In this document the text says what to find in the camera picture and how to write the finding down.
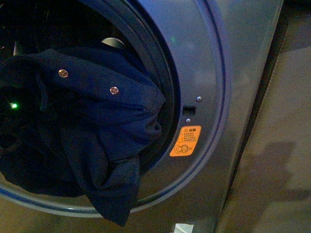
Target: clothing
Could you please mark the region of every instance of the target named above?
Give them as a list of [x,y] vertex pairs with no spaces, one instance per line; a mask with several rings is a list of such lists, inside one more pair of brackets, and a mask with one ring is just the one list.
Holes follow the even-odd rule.
[[32,101],[0,123],[6,180],[37,194],[85,194],[124,225],[139,188],[138,153],[160,137],[165,101],[141,62],[104,44],[49,49],[8,59],[0,83],[3,93],[14,88]]

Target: laundry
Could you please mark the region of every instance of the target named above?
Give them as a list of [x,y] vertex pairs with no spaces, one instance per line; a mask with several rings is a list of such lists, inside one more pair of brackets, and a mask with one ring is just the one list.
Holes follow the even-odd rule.
[[0,66],[0,171],[32,193],[86,195],[124,226],[164,102],[135,56],[102,43],[11,57]]

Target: front-load washing machine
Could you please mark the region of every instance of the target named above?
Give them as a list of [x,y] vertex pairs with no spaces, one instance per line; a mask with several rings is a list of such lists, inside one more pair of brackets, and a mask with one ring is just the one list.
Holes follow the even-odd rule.
[[[103,231],[165,233],[173,232],[176,223],[188,223],[193,233],[214,232],[282,0],[16,2],[9,9],[12,17],[28,7],[39,12],[35,20],[55,23],[39,27],[43,35],[35,33],[36,24],[25,29],[27,42],[6,36],[1,41],[6,48],[28,53],[35,45],[40,51],[70,44],[79,33],[84,40],[115,37],[142,61],[167,100],[159,114],[161,138],[139,155],[141,184],[129,220],[122,228],[99,218]],[[0,6],[5,10],[5,3]],[[73,27],[79,30],[72,32]],[[2,56],[8,56],[10,51],[2,48]],[[3,177],[0,194],[47,213],[101,217],[85,197],[30,194]]]

